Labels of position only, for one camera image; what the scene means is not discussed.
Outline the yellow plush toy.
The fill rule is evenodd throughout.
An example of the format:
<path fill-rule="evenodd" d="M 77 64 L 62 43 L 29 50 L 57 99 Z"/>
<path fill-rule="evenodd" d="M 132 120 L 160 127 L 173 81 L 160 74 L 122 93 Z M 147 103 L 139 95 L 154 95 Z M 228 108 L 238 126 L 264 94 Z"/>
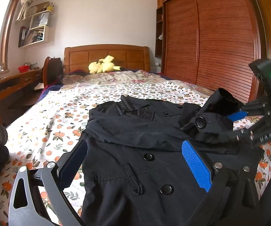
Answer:
<path fill-rule="evenodd" d="M 121 67 L 116 66 L 113 63 L 114 57 L 108 55 L 104 59 L 99 59 L 97 62 L 92 62 L 89 64 L 88 69 L 89 73 L 91 75 L 97 74 L 97 73 L 109 73 L 113 71 L 120 71 Z"/>

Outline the wooden desk cabinet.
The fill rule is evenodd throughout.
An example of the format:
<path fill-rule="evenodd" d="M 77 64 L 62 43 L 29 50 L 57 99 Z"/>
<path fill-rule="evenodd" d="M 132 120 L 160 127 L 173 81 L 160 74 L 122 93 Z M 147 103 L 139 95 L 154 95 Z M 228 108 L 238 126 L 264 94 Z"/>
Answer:
<path fill-rule="evenodd" d="M 41 70 L 30 70 L 26 73 L 8 76 L 0 80 L 0 101 L 11 94 L 41 80 Z"/>

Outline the white wall shelf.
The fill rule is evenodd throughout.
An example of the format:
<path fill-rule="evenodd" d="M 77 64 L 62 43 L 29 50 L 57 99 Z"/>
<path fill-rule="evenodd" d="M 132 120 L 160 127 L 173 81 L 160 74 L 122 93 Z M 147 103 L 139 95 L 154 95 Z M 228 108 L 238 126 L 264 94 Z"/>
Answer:
<path fill-rule="evenodd" d="M 53 15 L 53 9 L 52 2 L 44 2 L 27 10 L 27 21 L 19 32 L 19 48 L 49 42 L 49 19 Z"/>

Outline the red bowl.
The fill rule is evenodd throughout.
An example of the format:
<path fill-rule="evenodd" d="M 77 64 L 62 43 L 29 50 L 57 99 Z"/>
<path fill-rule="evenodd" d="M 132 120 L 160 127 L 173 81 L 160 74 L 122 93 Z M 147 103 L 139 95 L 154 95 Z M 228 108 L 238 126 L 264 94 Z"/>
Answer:
<path fill-rule="evenodd" d="M 26 73 L 30 70 L 30 65 L 22 65 L 18 67 L 19 73 Z"/>

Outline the dark wooden chair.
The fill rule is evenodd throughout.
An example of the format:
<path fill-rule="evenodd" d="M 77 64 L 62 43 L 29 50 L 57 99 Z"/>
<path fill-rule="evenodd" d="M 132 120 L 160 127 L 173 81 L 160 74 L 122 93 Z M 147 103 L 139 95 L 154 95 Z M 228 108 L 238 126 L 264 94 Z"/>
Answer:
<path fill-rule="evenodd" d="M 42 68 L 42 80 L 44 87 L 55 82 L 60 75 L 64 74 L 64 67 L 61 58 L 47 57 Z"/>

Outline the floral quilt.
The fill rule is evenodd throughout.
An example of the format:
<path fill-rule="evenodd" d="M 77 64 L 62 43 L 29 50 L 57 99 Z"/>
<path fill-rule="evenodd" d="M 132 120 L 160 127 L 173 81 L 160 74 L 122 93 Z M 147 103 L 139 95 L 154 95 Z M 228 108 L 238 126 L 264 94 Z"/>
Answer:
<path fill-rule="evenodd" d="M 75 94 L 93 96 L 109 96 L 119 94 L 131 95 L 202 95 L 210 96 L 213 91 L 179 80 L 166 80 L 160 75 L 138 71 L 117 71 L 95 75 L 67 75 L 58 94 Z"/>

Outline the wooden louvered wardrobe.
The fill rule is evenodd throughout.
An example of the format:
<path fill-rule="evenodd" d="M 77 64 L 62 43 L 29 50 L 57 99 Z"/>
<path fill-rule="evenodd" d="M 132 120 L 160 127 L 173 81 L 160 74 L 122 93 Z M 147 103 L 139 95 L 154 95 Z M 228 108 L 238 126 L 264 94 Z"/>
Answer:
<path fill-rule="evenodd" d="M 242 102 L 259 95 L 249 65 L 262 57 L 252 0 L 164 0 L 161 72 Z"/>

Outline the black double-breasted coat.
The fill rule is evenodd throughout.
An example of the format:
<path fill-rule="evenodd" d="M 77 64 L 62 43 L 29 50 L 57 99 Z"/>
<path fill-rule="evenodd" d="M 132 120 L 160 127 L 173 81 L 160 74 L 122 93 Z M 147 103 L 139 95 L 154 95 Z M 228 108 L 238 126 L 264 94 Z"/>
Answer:
<path fill-rule="evenodd" d="M 190 141 L 210 163 L 256 170 L 263 149 L 219 142 L 242 103 L 225 89 L 203 106 L 121 96 L 91 109 L 82 139 L 86 225 L 185 225 L 206 191 L 182 153 Z"/>

